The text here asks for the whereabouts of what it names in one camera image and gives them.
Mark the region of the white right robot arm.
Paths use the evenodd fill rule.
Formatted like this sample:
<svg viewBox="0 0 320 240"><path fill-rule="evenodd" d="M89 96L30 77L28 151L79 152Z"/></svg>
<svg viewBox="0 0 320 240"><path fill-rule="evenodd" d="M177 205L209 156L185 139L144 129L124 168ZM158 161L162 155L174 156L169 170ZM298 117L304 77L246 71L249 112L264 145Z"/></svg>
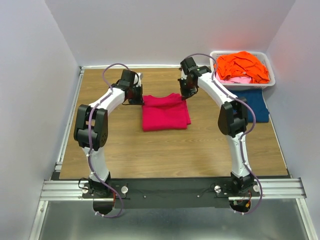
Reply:
<svg viewBox="0 0 320 240"><path fill-rule="evenodd" d="M179 70L182 99L194 96L201 88L220 107L217 124L226 136L232 160L230 191L236 196L243 195L255 181L246 148L247 101L227 90L207 66L181 66Z"/></svg>

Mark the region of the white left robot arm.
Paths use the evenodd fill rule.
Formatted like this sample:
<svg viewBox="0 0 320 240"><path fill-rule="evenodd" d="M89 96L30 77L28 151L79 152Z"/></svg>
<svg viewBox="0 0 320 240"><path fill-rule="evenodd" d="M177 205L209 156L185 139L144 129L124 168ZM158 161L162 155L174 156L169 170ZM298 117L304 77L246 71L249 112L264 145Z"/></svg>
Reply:
<svg viewBox="0 0 320 240"><path fill-rule="evenodd" d="M109 183L110 171L105 160L104 147L108 139L108 117L119 105L141 105L142 84L138 74L133 80L121 78L110 85L107 92L89 105L81 104L76 113L73 138L82 148L89 166L88 183L82 188L89 194L107 197L114 189Z"/></svg>

